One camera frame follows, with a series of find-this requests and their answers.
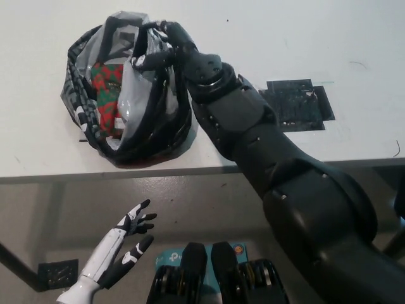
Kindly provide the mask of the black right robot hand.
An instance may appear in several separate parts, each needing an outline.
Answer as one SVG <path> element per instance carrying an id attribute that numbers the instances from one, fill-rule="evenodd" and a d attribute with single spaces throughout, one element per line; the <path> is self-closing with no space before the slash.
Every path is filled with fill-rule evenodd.
<path id="1" fill-rule="evenodd" d="M 147 53 L 147 37 L 152 30 L 164 33 L 160 39 L 170 45 L 168 49 Z M 221 58 L 218 55 L 200 53 L 183 26 L 166 20 L 140 26 L 132 58 L 133 66 L 138 71 L 173 66 L 177 67 L 188 81 L 199 86 L 210 86 L 223 74 Z"/>

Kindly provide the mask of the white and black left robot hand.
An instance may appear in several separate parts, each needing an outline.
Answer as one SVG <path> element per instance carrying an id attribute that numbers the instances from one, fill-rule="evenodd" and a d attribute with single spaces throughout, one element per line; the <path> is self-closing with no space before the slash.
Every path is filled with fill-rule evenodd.
<path id="1" fill-rule="evenodd" d="M 156 213 L 142 214 L 143 209 L 150 204 L 150 199 L 136 205 L 111 228 L 96 246 L 85 264 L 79 278 L 86 277 L 99 283 L 102 275 L 113 263 L 126 237 L 134 234 L 145 234 L 154 227 L 148 221 L 157 217 Z"/>

